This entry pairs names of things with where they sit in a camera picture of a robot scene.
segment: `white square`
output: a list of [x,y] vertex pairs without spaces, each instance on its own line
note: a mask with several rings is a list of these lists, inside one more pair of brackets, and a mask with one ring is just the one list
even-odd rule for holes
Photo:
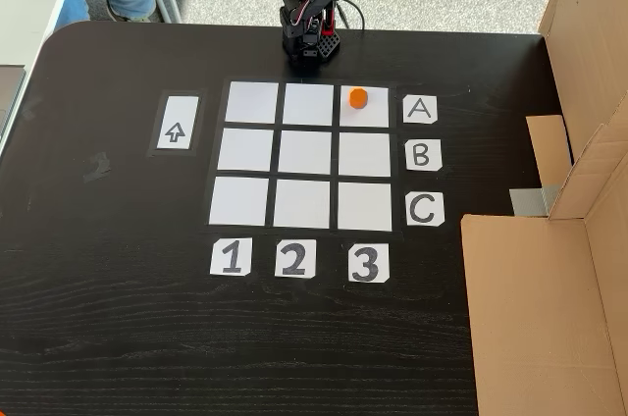
[[287,84],[284,124],[330,127],[334,114],[334,87],[324,84]]
[[272,130],[224,129],[218,169],[270,171],[272,151]]
[[197,108],[198,97],[196,96],[171,95],[168,97],[157,140],[158,149],[189,149]]
[[214,243],[212,276],[248,276],[251,273],[252,237],[219,239]]
[[349,281],[383,284],[391,277],[387,244],[353,244],[349,249]]
[[389,126],[389,90],[384,87],[362,87],[368,94],[366,107],[354,109],[348,97],[352,86],[344,85],[340,90],[341,127],[381,127]]
[[311,279],[316,275],[316,239],[286,239],[277,245],[275,277]]
[[433,124],[439,119],[437,98],[434,95],[406,95],[403,98],[405,124]]
[[216,178],[210,225],[251,225],[266,221],[268,179]]
[[405,167],[408,171],[439,171],[443,167],[439,139],[408,139],[405,143]]
[[330,227],[330,183],[277,180],[276,227]]
[[279,172],[329,174],[332,134],[324,131],[282,131]]
[[232,82],[227,102],[227,122],[273,124],[277,107],[276,82]]
[[339,174],[389,178],[391,176],[391,139],[388,134],[341,133]]
[[393,230],[391,186],[387,183],[340,182],[338,228],[391,232]]
[[409,192],[405,196],[405,219],[408,226],[439,227],[445,222],[442,192]]

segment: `shoe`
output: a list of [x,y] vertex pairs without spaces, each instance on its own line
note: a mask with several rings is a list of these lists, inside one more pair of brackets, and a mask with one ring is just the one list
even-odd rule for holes
[[109,17],[111,18],[111,20],[115,22],[138,22],[141,24],[150,24],[150,19],[148,17],[129,18],[129,17],[119,16],[118,14],[114,12],[114,10],[109,5],[109,0],[107,0],[107,14],[109,14]]

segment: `wood grain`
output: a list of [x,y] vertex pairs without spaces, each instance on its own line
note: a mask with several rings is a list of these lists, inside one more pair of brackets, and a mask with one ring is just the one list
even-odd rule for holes
[[[512,214],[538,187],[525,116],[559,113],[535,35],[343,32],[318,72],[291,69],[277,28],[87,23],[43,48],[0,164],[0,411],[475,415],[459,219]],[[317,276],[274,277],[256,234],[246,278],[207,274],[207,173],[225,81],[332,78],[439,96],[439,121],[395,129],[400,202],[445,194],[437,229],[403,227],[391,279],[347,279],[374,235],[328,234]],[[195,156],[149,156],[163,91],[202,90]],[[439,138],[444,168],[406,172],[400,147]],[[106,177],[85,182],[105,153]]]

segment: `number 2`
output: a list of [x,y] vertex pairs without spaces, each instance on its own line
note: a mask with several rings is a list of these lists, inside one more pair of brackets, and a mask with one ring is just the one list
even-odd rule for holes
[[275,277],[311,279],[316,275],[316,239],[287,239],[277,245]]
[[303,259],[305,259],[305,248],[303,244],[299,244],[298,242],[293,242],[292,244],[287,244],[282,249],[283,254],[288,254],[289,252],[296,253],[296,260],[294,264],[289,267],[284,267],[284,275],[285,276],[304,276],[305,269],[297,269],[298,266],[301,265]]

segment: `orange object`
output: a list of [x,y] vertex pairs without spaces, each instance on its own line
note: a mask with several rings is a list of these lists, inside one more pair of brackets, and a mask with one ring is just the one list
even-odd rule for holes
[[369,94],[362,87],[353,87],[349,91],[349,105],[354,109],[363,109],[369,100]]

